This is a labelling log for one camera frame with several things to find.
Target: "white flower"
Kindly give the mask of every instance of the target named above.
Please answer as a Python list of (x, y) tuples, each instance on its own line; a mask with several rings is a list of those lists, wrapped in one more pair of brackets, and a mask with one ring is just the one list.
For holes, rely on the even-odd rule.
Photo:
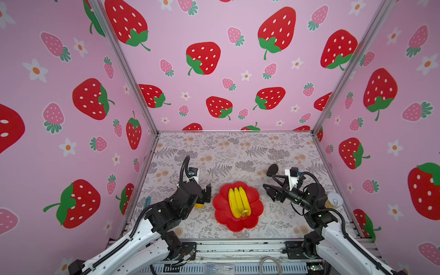
[(363, 8), (366, 5), (367, 4), (364, 3), (363, 0), (354, 1), (354, 2), (352, 2), (352, 9), (350, 10), (350, 12), (348, 14), (352, 15), (354, 13), (355, 15), (358, 15), (360, 9)]
[(171, 3), (174, 0), (159, 0), (160, 3), (162, 3), (161, 8), (162, 10), (167, 9), (167, 10), (171, 10)]
[(75, 155), (75, 147), (77, 146), (76, 142), (70, 142), (70, 139), (66, 138), (64, 141), (65, 144), (60, 144), (59, 148), (61, 150), (64, 150), (64, 156), (67, 157), (67, 155), (72, 154)]
[(113, 229), (113, 227), (111, 226), (111, 224), (113, 223), (112, 220), (107, 220), (106, 225), (104, 225), (104, 232), (106, 233), (106, 235)]
[(403, 150), (403, 147), (399, 145), (399, 141), (395, 140), (393, 143), (388, 142), (388, 153), (393, 153), (396, 157), (399, 155), (399, 151)]
[(0, 2), (0, 28), (6, 28), (6, 23), (15, 24), (15, 21), (6, 13), (6, 4)]
[(76, 37), (74, 37), (73, 40), (75, 41), (75, 45), (73, 46), (73, 48), (80, 52), (81, 57), (84, 57), (84, 54), (88, 54), (88, 51), (84, 48), (83, 40), (78, 41)]
[(32, 64), (23, 63), (23, 66), (28, 71), (30, 71), (29, 78), (31, 80), (36, 80), (38, 78), (46, 83), (46, 77), (44, 75), (48, 73), (48, 70), (46, 68), (40, 67), (36, 59), (32, 59)]
[(121, 156), (118, 155), (117, 153), (114, 153), (114, 157), (111, 158), (111, 160), (113, 161), (113, 166), (116, 166), (116, 164), (120, 164), (120, 162), (119, 162), (120, 159), (121, 159)]
[(399, 217), (403, 217), (403, 213), (399, 211), (398, 205), (388, 204), (388, 215), (393, 216), (394, 219), (399, 220)]
[(417, 67), (416, 71), (422, 71), (423, 75), (427, 75), (429, 73), (430, 69), (437, 68), (439, 66), (439, 63), (436, 62), (437, 54), (434, 54), (431, 57), (423, 57), (422, 58), (422, 64)]
[(298, 57), (297, 60), (292, 61), (292, 69), (300, 69), (300, 66), (304, 63), (304, 61), (301, 61), (301, 58)]
[(290, 110), (291, 112), (297, 112), (299, 109), (301, 109), (301, 107), (298, 107), (298, 104), (297, 105), (295, 105), (295, 106), (292, 106), (291, 107), (292, 108), (292, 110)]
[(55, 274), (59, 275), (69, 275), (69, 264), (73, 263), (73, 257), (66, 259), (63, 258), (61, 261), (61, 266), (55, 271)]
[(242, 73), (242, 80), (247, 80), (247, 81), (249, 81), (249, 79), (250, 79), (251, 76), (252, 76), (252, 75), (249, 73), (249, 71), (246, 70), (244, 73)]
[(180, 98), (188, 101), (188, 99), (190, 99), (191, 97), (187, 92), (186, 93), (182, 92), (182, 96)]
[(388, 42), (386, 44), (387, 45), (390, 45), (391, 43), (395, 44), (397, 42), (397, 37), (400, 35), (401, 32), (402, 30), (398, 30), (397, 27), (394, 28), (394, 30), (392, 30), (392, 33), (387, 35), (386, 38), (388, 38)]

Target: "bunch of bananas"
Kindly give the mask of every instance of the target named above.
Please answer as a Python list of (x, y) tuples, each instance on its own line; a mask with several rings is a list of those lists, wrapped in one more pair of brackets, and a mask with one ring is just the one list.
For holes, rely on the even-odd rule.
[(229, 207), (236, 218), (250, 216), (251, 210), (249, 201), (242, 187), (240, 187), (240, 189), (237, 187), (229, 189)]

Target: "banana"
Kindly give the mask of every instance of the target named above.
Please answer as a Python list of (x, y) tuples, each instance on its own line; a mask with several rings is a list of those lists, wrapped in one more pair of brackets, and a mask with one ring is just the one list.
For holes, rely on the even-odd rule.
[(235, 193), (232, 188), (229, 189), (229, 207), (231, 208), (231, 212), (236, 218), (240, 218), (241, 214), (237, 207), (237, 202), (235, 199)]
[(245, 211), (247, 210), (246, 216), (250, 216), (251, 209), (250, 209), (250, 205), (249, 205), (249, 200), (247, 199), (247, 195), (246, 195), (246, 192), (243, 189), (243, 187), (240, 187), (239, 192), (240, 192), (240, 197), (243, 202), (243, 207), (245, 208)]

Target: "red flower-shaped plate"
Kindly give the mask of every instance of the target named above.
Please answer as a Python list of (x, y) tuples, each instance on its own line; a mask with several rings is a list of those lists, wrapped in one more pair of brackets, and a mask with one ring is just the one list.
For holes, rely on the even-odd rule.
[[(229, 189), (242, 187), (248, 197), (251, 214), (240, 218), (234, 217), (229, 207)], [(238, 181), (234, 184), (225, 184), (220, 188), (220, 193), (214, 198), (213, 206), (216, 210), (215, 217), (218, 223), (224, 224), (232, 232), (240, 232), (244, 228), (251, 229), (257, 226), (258, 217), (263, 214), (264, 206), (260, 201), (260, 194), (255, 188)]]

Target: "pink wallpaper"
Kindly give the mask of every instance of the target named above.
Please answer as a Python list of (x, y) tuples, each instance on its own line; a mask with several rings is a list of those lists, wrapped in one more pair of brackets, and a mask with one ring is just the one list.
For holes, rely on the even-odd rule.
[(380, 0), (101, 0), (159, 130), (313, 127)]
[(407, 274), (440, 274), (440, 2), (399, 1), (323, 125), (365, 237)]
[(152, 135), (102, 34), (87, 2), (0, 2), (2, 274), (66, 275), (119, 234)]

